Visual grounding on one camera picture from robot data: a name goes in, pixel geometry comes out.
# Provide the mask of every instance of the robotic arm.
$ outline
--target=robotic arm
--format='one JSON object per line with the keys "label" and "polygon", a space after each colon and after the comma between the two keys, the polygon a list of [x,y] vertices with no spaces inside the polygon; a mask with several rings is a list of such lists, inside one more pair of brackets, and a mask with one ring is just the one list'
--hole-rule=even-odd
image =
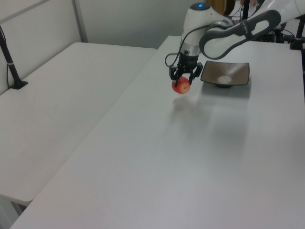
{"label": "robotic arm", "polygon": [[179,61],[177,66],[170,65],[170,77],[177,85],[179,77],[189,73],[191,84],[203,69],[202,64],[197,63],[201,52],[213,60],[223,58],[236,46],[303,14],[304,0],[265,0],[253,16],[233,25],[230,19],[218,14],[208,4],[196,3],[187,11]]}

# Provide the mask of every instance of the table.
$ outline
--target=table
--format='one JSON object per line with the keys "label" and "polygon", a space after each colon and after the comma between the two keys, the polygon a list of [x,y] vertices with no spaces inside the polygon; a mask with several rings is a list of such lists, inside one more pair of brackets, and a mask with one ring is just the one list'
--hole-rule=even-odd
{"label": "table", "polygon": [[179,95],[164,65],[179,43],[165,40],[12,229],[304,228],[301,53],[247,42],[220,60],[249,62],[247,86],[195,79]]}
{"label": "table", "polygon": [[0,197],[28,205],[155,49],[75,43],[0,96]]}

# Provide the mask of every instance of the cable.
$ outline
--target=cable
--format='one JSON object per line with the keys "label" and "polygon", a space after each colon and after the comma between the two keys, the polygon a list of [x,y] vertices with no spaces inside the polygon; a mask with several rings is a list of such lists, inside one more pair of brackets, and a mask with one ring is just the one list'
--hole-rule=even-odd
{"label": "cable", "polygon": [[241,9],[242,7],[243,7],[243,5],[241,5],[241,6],[239,7],[239,9],[236,11],[235,14],[237,14],[237,13],[240,11],[240,9]]}
{"label": "cable", "polygon": [[197,30],[204,29],[204,28],[206,28],[206,27],[208,27],[208,26],[209,26],[209,25],[204,25],[204,26],[201,26],[201,27],[198,27],[198,28],[196,28],[196,29],[193,29],[193,30],[189,31],[189,32],[186,34],[186,36],[184,37],[184,39],[182,40],[182,42],[181,42],[179,51],[177,52],[177,56],[176,56],[174,62],[173,62],[172,64],[170,64],[170,65],[167,64],[167,61],[166,61],[166,60],[167,60],[167,57],[169,57],[170,55],[175,55],[175,53],[170,53],[170,54],[168,54],[168,55],[165,57],[165,65],[166,65],[167,67],[170,67],[170,66],[173,66],[173,65],[175,64],[175,62],[177,61],[178,56],[179,56],[179,54],[180,54],[181,48],[182,48],[182,46],[183,46],[183,44],[184,44],[184,41],[185,41],[185,39],[187,38],[187,36],[188,36],[190,33],[195,32],[195,31],[197,31]]}
{"label": "cable", "polygon": [[240,10],[239,20],[242,18],[242,11],[244,10],[244,6],[242,6],[242,9]]}
{"label": "cable", "polygon": [[[1,26],[0,26],[0,32],[2,33],[5,44],[6,44],[6,37],[5,37],[5,34],[4,34],[3,29],[2,29]],[[7,84],[8,88],[10,89],[10,85],[9,85],[9,65],[8,64],[6,64],[6,84]]]}
{"label": "cable", "polygon": [[9,85],[9,65],[6,65],[6,84],[8,85],[8,88],[10,89]]}
{"label": "cable", "polygon": [[283,30],[283,31],[287,31],[288,33],[290,33],[291,35],[293,35],[293,37],[295,38],[294,34],[288,30]]}
{"label": "cable", "polygon": [[4,34],[4,32],[3,32],[3,30],[2,30],[2,27],[1,27],[1,26],[0,26],[0,31],[1,31],[1,33],[3,34],[4,40],[5,40],[5,43],[6,43],[6,37],[5,37],[5,34]]}

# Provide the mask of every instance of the apple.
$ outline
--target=apple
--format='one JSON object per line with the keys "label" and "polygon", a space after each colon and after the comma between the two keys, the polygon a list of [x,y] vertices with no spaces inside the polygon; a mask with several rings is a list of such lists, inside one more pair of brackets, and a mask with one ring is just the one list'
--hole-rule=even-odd
{"label": "apple", "polygon": [[178,84],[176,87],[175,87],[175,81],[172,82],[172,88],[175,92],[179,94],[184,94],[187,93],[188,90],[190,89],[190,82],[187,78],[181,76],[178,79]]}

